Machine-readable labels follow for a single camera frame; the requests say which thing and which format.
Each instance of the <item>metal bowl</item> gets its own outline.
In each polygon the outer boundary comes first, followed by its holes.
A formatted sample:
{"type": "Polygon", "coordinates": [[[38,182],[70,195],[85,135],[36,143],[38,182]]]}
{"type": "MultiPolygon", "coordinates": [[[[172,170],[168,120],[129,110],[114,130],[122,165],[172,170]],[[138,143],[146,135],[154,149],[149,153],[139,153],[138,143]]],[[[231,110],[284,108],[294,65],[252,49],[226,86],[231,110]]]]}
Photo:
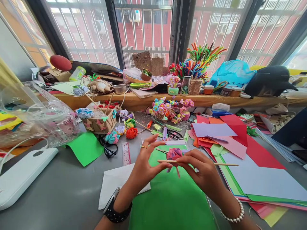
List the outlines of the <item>metal bowl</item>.
{"type": "Polygon", "coordinates": [[[127,85],[114,85],[113,86],[115,94],[124,94],[128,90],[127,85]]]}

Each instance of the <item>black wristband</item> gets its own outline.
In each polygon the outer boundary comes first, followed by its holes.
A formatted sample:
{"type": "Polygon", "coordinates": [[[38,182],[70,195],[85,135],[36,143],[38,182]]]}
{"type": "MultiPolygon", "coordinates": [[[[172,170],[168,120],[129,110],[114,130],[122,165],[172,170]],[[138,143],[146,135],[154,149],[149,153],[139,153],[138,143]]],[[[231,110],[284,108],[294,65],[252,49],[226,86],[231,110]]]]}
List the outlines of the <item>black wristband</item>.
{"type": "Polygon", "coordinates": [[[127,208],[125,211],[118,213],[113,209],[114,206],[114,198],[112,199],[112,202],[110,203],[109,207],[107,208],[105,215],[106,217],[113,223],[121,223],[130,214],[131,208],[132,208],[132,203],[130,204],[129,208],[127,208]]]}

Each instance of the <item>green pot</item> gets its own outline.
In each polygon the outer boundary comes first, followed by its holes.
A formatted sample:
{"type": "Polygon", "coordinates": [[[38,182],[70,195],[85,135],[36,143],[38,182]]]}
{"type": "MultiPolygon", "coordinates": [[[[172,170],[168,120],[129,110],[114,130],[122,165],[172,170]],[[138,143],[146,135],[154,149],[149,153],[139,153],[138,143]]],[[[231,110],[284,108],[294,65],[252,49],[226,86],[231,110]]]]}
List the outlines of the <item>green pot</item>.
{"type": "Polygon", "coordinates": [[[179,88],[178,87],[176,87],[176,88],[169,87],[168,93],[169,93],[169,95],[176,96],[179,93],[179,88]]]}

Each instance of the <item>wooden windowsill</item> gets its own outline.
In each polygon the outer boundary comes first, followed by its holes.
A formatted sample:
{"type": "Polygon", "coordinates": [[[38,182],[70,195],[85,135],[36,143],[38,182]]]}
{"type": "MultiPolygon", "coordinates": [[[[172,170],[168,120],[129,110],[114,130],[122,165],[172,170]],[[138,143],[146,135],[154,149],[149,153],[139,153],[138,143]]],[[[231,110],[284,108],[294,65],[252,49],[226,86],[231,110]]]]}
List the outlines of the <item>wooden windowsill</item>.
{"type": "MultiPolygon", "coordinates": [[[[67,104],[72,110],[84,108],[90,103],[90,100],[86,96],[74,97],[68,94],[54,94],[54,96],[67,104]]],[[[93,97],[93,100],[95,102],[104,102],[105,100],[109,100],[110,97],[111,94],[106,94],[93,97]]],[[[123,97],[123,94],[114,94],[112,101],[119,101],[120,103],[122,103],[123,97]]],[[[138,98],[132,92],[126,93],[122,109],[127,109],[129,111],[140,111],[141,109],[146,109],[148,106],[152,106],[152,102],[154,101],[154,99],[160,99],[161,97],[166,97],[167,100],[171,100],[171,96],[168,94],[159,94],[152,97],[138,98]]],[[[241,97],[223,97],[220,95],[211,94],[196,96],[189,95],[187,97],[177,95],[175,100],[180,101],[181,99],[185,100],[188,98],[194,101],[195,106],[212,106],[216,103],[224,103],[229,104],[231,107],[268,107],[276,105],[278,103],[286,105],[288,102],[290,105],[297,107],[307,106],[306,98],[294,97],[289,97],[288,99],[276,97],[254,97],[254,99],[246,99],[241,97]]]]}

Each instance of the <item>blue plastic bag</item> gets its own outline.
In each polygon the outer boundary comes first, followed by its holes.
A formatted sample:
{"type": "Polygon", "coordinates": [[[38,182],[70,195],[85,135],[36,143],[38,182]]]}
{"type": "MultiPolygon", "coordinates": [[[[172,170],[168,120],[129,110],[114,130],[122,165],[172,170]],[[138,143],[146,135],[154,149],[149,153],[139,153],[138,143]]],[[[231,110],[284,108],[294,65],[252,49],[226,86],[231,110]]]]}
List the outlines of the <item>blue plastic bag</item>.
{"type": "Polygon", "coordinates": [[[226,61],[215,71],[208,85],[227,81],[228,85],[243,87],[251,80],[255,73],[256,71],[251,71],[245,61],[226,61]]]}

